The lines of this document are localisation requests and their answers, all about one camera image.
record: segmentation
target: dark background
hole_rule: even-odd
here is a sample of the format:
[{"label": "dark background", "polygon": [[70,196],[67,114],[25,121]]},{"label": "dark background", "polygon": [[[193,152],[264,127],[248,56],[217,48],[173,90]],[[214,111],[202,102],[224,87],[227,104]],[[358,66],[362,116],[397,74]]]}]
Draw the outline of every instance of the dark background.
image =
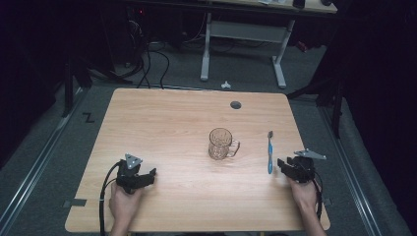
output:
[{"label": "dark background", "polygon": [[[339,15],[369,19],[360,25],[339,27],[301,20],[290,44],[301,40],[309,46],[329,46],[312,83],[343,78],[343,95],[364,144],[399,212],[417,234],[413,215],[417,212],[413,154],[417,144],[416,1],[335,3]],[[69,52],[83,55],[102,70],[112,70],[114,63],[123,60],[131,62],[132,44],[123,36],[128,28],[121,21],[124,8],[119,5],[114,12],[104,8],[100,13],[94,4],[83,8],[78,4],[1,3],[1,166],[31,124],[55,102],[54,92],[64,80]],[[184,39],[182,30],[192,34],[199,27],[183,25],[191,21],[182,19],[202,16],[176,10],[156,12],[149,9],[149,17],[154,18],[148,27],[150,34],[174,46]],[[111,21],[109,16],[118,18]],[[165,24],[157,20],[166,18],[172,21]],[[118,48],[118,41],[126,46]],[[329,89],[334,88],[324,87],[318,92]]]}]

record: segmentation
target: small black circle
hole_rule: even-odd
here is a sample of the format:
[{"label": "small black circle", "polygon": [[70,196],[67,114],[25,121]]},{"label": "small black circle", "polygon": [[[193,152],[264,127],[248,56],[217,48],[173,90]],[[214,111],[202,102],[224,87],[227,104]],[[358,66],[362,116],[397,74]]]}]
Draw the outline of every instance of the small black circle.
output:
[{"label": "small black circle", "polygon": [[230,106],[233,109],[240,109],[240,107],[242,107],[242,104],[239,101],[232,101],[230,102]]}]

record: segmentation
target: blue toothbrush handle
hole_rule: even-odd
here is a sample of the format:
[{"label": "blue toothbrush handle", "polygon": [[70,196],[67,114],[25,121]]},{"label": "blue toothbrush handle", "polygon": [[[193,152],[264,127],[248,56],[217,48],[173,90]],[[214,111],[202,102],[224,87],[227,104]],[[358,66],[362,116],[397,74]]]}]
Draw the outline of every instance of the blue toothbrush handle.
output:
[{"label": "blue toothbrush handle", "polygon": [[272,173],[272,144],[269,142],[268,144],[268,173]]},{"label": "blue toothbrush handle", "polygon": [[268,161],[268,173],[272,173],[272,158],[270,158]]}]

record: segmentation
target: white desk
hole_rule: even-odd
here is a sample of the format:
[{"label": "white desk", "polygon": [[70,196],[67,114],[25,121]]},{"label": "white desk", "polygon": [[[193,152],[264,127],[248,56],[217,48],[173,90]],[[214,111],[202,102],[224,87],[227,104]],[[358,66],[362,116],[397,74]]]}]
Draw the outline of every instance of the white desk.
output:
[{"label": "white desk", "polygon": [[[253,5],[254,7],[272,7],[288,9],[293,11],[306,11],[316,13],[336,13],[337,9],[333,4],[325,6],[320,0],[306,0],[306,5],[303,10],[296,9],[292,6],[292,0],[286,0],[284,3],[271,2],[267,6],[259,3],[257,0],[213,0],[211,2],[230,3],[230,4],[244,4]],[[256,41],[266,41],[279,43],[280,47],[276,52],[276,56],[272,57],[272,65],[275,69],[278,86],[281,89],[286,88],[286,82],[282,74],[281,59],[285,52],[289,37],[291,35],[294,20],[289,21],[287,27],[268,27],[260,25],[239,24],[222,21],[212,21],[211,14],[208,13],[207,28],[206,28],[206,45],[203,55],[201,80],[207,81],[209,79],[209,42],[213,36],[228,37],[237,39],[248,39]]]}]

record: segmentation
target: black wire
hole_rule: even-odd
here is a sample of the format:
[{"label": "black wire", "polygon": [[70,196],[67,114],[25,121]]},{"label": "black wire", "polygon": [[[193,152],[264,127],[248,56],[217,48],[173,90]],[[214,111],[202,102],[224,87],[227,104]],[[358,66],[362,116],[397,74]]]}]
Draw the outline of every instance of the black wire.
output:
[{"label": "black wire", "polygon": [[271,42],[262,41],[262,42],[257,42],[256,45],[251,45],[251,44],[248,44],[248,43],[243,43],[243,42],[241,42],[241,40],[236,40],[235,43],[237,45],[239,45],[239,46],[252,47],[252,48],[257,48],[257,47],[262,47],[262,46],[268,46],[268,45],[271,44]]},{"label": "black wire", "polygon": [[109,184],[111,184],[113,181],[115,181],[116,180],[116,178],[114,178],[114,179],[112,179],[112,180],[110,180],[106,185],[105,185],[105,188],[107,188],[107,186],[109,185]]},{"label": "black wire", "polygon": [[[141,46],[139,46],[139,47],[137,48],[137,50],[135,51],[135,54],[140,53],[140,52],[141,52],[141,49],[142,49],[142,48],[141,48]],[[141,57],[141,56],[139,56],[139,58],[138,58],[138,62],[136,63],[136,66],[135,66],[135,68],[134,68],[132,71],[130,71],[130,72],[126,73],[126,74],[123,74],[123,75],[117,75],[117,74],[115,74],[115,73],[113,73],[113,72],[109,72],[109,73],[114,74],[115,78],[120,79],[120,80],[123,80],[123,79],[126,79],[126,78],[128,78],[128,77],[131,77],[131,76],[133,76],[133,75],[137,74],[137,73],[138,73],[138,72],[140,72],[143,68],[144,68],[144,60],[142,59],[142,57]],[[94,73],[93,71],[89,71],[89,74],[90,74],[92,77],[95,77],[95,78],[100,79],[100,80],[111,80],[111,78],[100,76],[100,75],[98,75],[98,74]]]},{"label": "black wire", "polygon": [[98,217],[99,217],[99,221],[100,221],[100,235],[101,236],[105,236],[105,230],[104,230],[104,195],[105,195],[105,188],[108,185],[107,180],[108,180],[108,177],[110,176],[111,172],[114,170],[114,168],[116,168],[119,165],[120,165],[120,162],[117,162],[111,167],[111,169],[107,173],[107,176],[104,179],[104,183],[103,183],[103,186],[101,188],[100,203],[99,203],[99,208],[98,208]]},{"label": "black wire", "polygon": [[164,89],[164,88],[163,88],[163,84],[162,84],[162,80],[163,80],[163,77],[165,76],[165,74],[166,74],[166,72],[168,71],[168,68],[169,68],[169,58],[168,58],[167,56],[165,56],[165,54],[163,54],[163,53],[161,53],[161,52],[158,52],[158,51],[151,51],[151,52],[153,52],[153,53],[157,53],[157,54],[159,54],[159,55],[162,55],[162,56],[163,56],[163,57],[165,57],[165,59],[166,59],[166,63],[167,63],[167,65],[166,65],[165,71],[163,72],[162,76],[161,76],[161,77],[160,77],[160,79],[159,79],[159,85],[160,85],[160,88],[161,88],[161,89]]},{"label": "black wire", "polygon": [[141,85],[142,85],[142,82],[144,81],[144,80],[147,80],[147,83],[148,83],[148,89],[150,89],[150,84],[149,84],[149,81],[148,81],[148,78],[147,78],[147,74],[148,74],[148,72],[149,72],[149,70],[150,70],[150,55],[149,55],[149,49],[147,48],[147,56],[148,56],[148,68],[147,68],[147,71],[144,73],[144,76],[142,77],[142,79],[141,79],[141,81],[138,83],[138,85],[136,86],[136,89],[138,89]]},{"label": "black wire", "polygon": [[188,47],[188,46],[186,45],[187,43],[189,43],[189,42],[193,42],[193,41],[196,41],[196,40],[200,40],[200,39],[202,39],[202,38],[206,38],[205,36],[200,36],[200,34],[202,33],[203,29],[204,29],[204,28],[205,28],[205,26],[207,25],[207,19],[208,19],[208,13],[205,13],[205,14],[203,15],[202,24],[201,24],[200,29],[199,29],[199,31],[197,32],[197,34],[196,34],[194,37],[192,37],[191,39],[186,40],[186,41],[183,41],[183,42],[182,42],[182,44],[183,44],[183,45],[185,45],[186,47]]},{"label": "black wire", "polygon": [[[303,170],[308,175],[308,171],[307,171],[306,167],[304,165],[302,165],[300,162],[297,162],[297,163],[303,168]],[[320,184],[321,184],[321,187],[322,187],[322,189],[319,188],[319,186],[316,182],[316,178],[312,180],[313,184],[316,188],[316,197],[317,197],[317,202],[318,202],[318,208],[317,208],[316,214],[317,214],[317,218],[320,220],[320,218],[322,217],[322,210],[323,210],[323,180],[322,180],[322,177],[319,175],[319,173],[316,170],[314,170],[314,173],[315,173],[315,175],[319,176],[319,179],[320,179],[320,182],[321,182]]]},{"label": "black wire", "polygon": [[[198,43],[202,39],[205,39],[205,37],[199,37],[199,38],[191,39],[191,40],[188,40],[188,41],[183,41],[182,45],[187,47],[187,48],[193,48],[193,49],[202,48],[206,45],[206,43],[204,41]],[[198,44],[198,45],[197,46],[190,46],[189,44]]]},{"label": "black wire", "polygon": [[231,45],[229,46],[229,48],[227,48],[227,49],[225,49],[225,50],[216,50],[216,49],[214,49],[213,47],[214,46],[223,46],[223,45],[225,45],[225,44],[227,44],[227,42],[229,41],[229,39],[228,38],[222,38],[222,39],[220,39],[219,41],[223,41],[223,42],[225,42],[225,43],[222,43],[222,45],[213,45],[213,46],[211,46],[212,45],[212,43],[210,44],[210,49],[212,50],[212,51],[215,51],[215,52],[228,52],[228,51],[230,51],[231,49],[233,49],[234,47],[235,47],[235,40],[231,40]]}]

